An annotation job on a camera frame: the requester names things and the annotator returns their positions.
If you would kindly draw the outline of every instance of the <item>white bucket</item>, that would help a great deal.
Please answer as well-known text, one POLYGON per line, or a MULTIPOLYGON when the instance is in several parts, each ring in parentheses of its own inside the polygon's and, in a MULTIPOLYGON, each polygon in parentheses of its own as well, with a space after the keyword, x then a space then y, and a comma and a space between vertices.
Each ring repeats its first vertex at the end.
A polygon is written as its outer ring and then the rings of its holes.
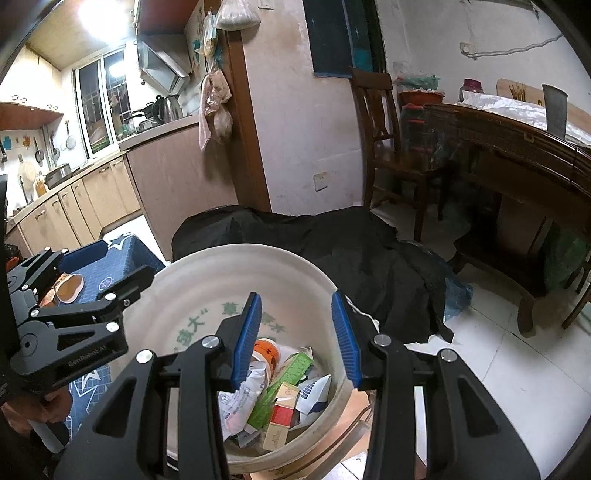
MULTIPOLYGON (((115 377, 139 350, 157 355, 185 350, 189 341, 214 334, 224 318, 239 313, 252 291, 262 298, 259 336, 296 348, 311 346, 314 364, 332 374, 332 386, 323 414, 307 430, 290 433, 283 448, 260 455, 226 442, 231 473, 276 469, 301 458, 335 426, 349 401, 353 387, 330 313, 336 287, 321 270, 265 245, 224 245, 189 255, 159 272, 142 298, 125 310, 129 353, 111 363, 115 377)), ((174 458, 177 398, 173 391, 167 449, 174 458)))

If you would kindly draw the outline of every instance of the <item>gray vase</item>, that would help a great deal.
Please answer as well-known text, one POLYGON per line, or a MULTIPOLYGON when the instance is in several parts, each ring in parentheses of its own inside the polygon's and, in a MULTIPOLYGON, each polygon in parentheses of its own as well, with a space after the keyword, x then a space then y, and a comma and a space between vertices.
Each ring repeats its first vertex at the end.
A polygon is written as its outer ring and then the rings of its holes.
POLYGON ((564 139, 569 111, 569 96, 552 85, 542 85, 542 88, 546 105, 546 130, 549 134, 564 139))

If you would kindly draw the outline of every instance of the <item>white tile floor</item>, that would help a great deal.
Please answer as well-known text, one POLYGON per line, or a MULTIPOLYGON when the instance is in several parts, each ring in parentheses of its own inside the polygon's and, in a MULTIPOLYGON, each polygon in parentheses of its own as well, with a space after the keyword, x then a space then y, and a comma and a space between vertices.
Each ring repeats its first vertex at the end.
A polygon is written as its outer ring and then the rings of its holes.
MULTIPOLYGON (((414 210, 383 205, 375 213, 398 228, 399 239, 411 239, 414 210)), ((449 260, 453 240, 469 226, 446 209, 443 221, 430 208, 423 244, 449 260)), ((164 260, 143 217, 105 235, 114 239, 134 233, 164 260)), ((591 415, 591 306, 587 305, 567 330, 560 323, 577 301, 574 286, 539 301, 534 309, 536 335, 524 339, 517 330, 519 296, 502 278, 467 265, 460 278, 474 287, 472 305, 449 320, 455 332, 453 348, 483 381, 529 448, 542 478, 560 462, 591 415)), ((416 351, 436 353, 448 346, 432 336, 416 351)), ((422 393, 417 389, 417 453, 426 458, 426 426, 422 393)), ((365 455, 338 465, 326 480, 362 479, 365 455)))

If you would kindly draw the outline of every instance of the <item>red bowl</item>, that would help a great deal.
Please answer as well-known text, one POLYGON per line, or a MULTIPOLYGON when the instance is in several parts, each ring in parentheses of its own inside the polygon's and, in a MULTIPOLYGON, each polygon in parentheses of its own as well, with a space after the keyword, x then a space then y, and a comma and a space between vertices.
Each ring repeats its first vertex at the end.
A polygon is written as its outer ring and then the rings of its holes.
POLYGON ((418 106, 423 106, 425 103, 443 103, 444 95, 439 92, 423 92, 422 90, 411 90, 408 92, 401 92, 402 104, 413 103, 418 106))

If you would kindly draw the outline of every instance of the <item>kitchen cabinet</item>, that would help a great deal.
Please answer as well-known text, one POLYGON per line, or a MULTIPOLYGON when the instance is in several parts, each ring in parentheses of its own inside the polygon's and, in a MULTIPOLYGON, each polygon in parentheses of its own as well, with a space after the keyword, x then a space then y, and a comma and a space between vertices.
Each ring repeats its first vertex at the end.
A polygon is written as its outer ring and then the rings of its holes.
POLYGON ((61 72, 23 47, 0 85, 0 101, 60 111, 63 99, 61 72))
POLYGON ((90 229, 82 216, 82 211, 78 206, 72 187, 66 187, 57 195, 60 198, 61 206, 66 213, 80 245, 88 245, 94 242, 95 239, 90 233, 90 229))
POLYGON ((95 209, 90 202, 90 197, 88 196, 83 180, 80 179, 74 182, 72 184, 72 190, 93 240, 98 240, 100 238, 102 227, 99 218, 96 216, 95 209))
POLYGON ((45 247, 57 251, 62 248, 75 250, 80 246, 57 195, 27 215, 20 227, 31 251, 35 253, 45 247))
POLYGON ((238 200, 225 147, 199 145, 199 126, 146 142, 127 153, 145 218, 166 260, 172 239, 190 216, 238 200))
POLYGON ((17 225, 15 228, 12 229, 12 231, 7 235, 5 242, 10 245, 16 245, 18 249, 21 251, 21 255, 23 258, 28 258, 33 255, 33 252, 31 252, 31 249, 29 248, 29 245, 25 240, 25 236, 22 234, 20 225, 17 225))
POLYGON ((127 215, 111 164, 85 175, 83 182, 101 227, 127 215))
POLYGON ((119 189, 119 194, 123 200, 123 205, 127 213, 134 213, 140 209, 138 198, 135 195, 134 186, 127 173, 125 166, 125 157, 117 158, 111 162, 111 170, 115 178, 115 183, 119 189))

